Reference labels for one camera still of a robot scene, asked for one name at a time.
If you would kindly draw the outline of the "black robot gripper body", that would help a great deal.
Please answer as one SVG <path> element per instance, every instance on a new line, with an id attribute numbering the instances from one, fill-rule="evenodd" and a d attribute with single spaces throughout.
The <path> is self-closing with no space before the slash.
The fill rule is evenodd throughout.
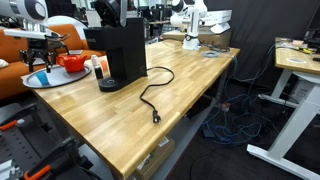
<path id="1" fill-rule="evenodd" d="M 19 51 L 20 59 L 29 63 L 32 59 L 41 58 L 45 63 L 55 64 L 56 54 L 49 51 L 47 40 L 27 39 L 27 49 Z"/>

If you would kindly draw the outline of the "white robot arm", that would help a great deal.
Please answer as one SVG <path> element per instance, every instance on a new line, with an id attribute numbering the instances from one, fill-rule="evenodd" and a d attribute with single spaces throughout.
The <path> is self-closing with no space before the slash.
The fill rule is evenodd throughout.
<path id="1" fill-rule="evenodd" d="M 27 40 L 27 49 L 20 50 L 19 55 L 30 72 L 34 71 L 34 61 L 41 59 L 50 73 L 56 56 L 49 52 L 48 42 L 58 42 L 62 36 L 48 28 L 45 0 L 0 0 L 0 15 L 23 19 L 20 30 L 6 29 L 4 34 Z"/>

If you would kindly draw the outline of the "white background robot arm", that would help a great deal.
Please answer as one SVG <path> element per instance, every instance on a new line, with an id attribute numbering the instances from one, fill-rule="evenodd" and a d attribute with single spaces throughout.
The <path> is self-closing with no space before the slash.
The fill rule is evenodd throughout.
<path id="1" fill-rule="evenodd" d="M 207 14 L 207 7 L 203 0 L 193 0 L 193 5 L 188 5 L 184 0 L 172 0 L 173 14 L 170 23 L 173 27 L 187 26 L 182 48 L 185 50 L 198 50 L 199 21 Z"/>

